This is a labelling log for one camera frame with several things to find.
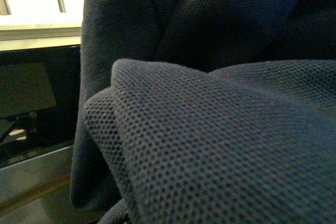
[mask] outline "dark blue mesh fabric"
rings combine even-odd
[[[83,113],[84,103],[111,85],[116,60],[163,61],[210,72],[267,60],[335,59],[335,5],[335,0],[85,0],[73,204],[107,211],[121,199]]]
[[[128,210],[125,201],[121,199],[117,204],[113,206],[99,221],[103,224],[124,224],[128,223]]]
[[[336,221],[336,61],[120,60],[111,83],[86,122],[132,223]]]

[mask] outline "black glass panel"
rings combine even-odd
[[[79,46],[0,52],[0,167],[73,142]]]

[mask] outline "window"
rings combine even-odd
[[[0,51],[80,43],[83,0],[0,0]]]

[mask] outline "window sill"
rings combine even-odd
[[[81,18],[0,16],[0,51],[80,44]]]

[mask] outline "gray panel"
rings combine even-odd
[[[77,210],[70,202],[72,149],[0,169],[0,224],[86,224],[103,215]]]
[[[99,219],[101,213],[76,210],[69,200],[69,184],[0,216],[0,224],[85,224]]]
[[[12,197],[70,174],[72,146],[0,169],[0,205]]]

